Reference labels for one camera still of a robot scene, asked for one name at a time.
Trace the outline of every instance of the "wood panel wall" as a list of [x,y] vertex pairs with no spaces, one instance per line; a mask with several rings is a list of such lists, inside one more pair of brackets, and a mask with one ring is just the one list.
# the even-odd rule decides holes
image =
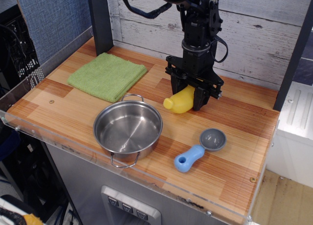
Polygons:
[[[215,63],[218,75],[279,90],[311,0],[220,0],[229,56]],[[162,0],[129,0],[149,12]],[[173,5],[154,20],[130,12],[123,0],[108,0],[114,45],[165,59],[182,57],[183,32]],[[218,46],[217,59],[224,56]]]

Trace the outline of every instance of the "screw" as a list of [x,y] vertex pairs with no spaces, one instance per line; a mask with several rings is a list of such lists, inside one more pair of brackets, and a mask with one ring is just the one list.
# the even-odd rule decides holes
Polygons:
[[257,181],[257,180],[256,180],[255,177],[251,177],[251,178],[250,178],[250,182],[255,183],[256,181]]

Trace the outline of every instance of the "stainless steel pot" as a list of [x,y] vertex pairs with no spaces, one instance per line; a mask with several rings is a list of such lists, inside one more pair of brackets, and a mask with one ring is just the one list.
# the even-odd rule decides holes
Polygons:
[[[126,100],[135,95],[142,101]],[[123,96],[120,102],[101,111],[93,124],[93,134],[98,143],[111,153],[111,164],[129,168],[140,158],[150,154],[161,135],[163,121],[160,113],[144,102],[137,94]],[[122,161],[134,161],[127,166],[116,165],[113,157]]]

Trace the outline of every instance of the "wooden floor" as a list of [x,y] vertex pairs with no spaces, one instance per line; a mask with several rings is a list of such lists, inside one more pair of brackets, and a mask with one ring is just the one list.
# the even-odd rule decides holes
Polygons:
[[313,188],[266,170],[252,219],[260,225],[312,225]]

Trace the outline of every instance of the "plastic bottle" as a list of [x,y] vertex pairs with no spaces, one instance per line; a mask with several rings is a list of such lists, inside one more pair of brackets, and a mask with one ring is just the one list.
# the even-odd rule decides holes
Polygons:
[[194,105],[194,93],[195,88],[188,85],[170,98],[166,98],[163,106],[174,113],[185,113],[192,109]]

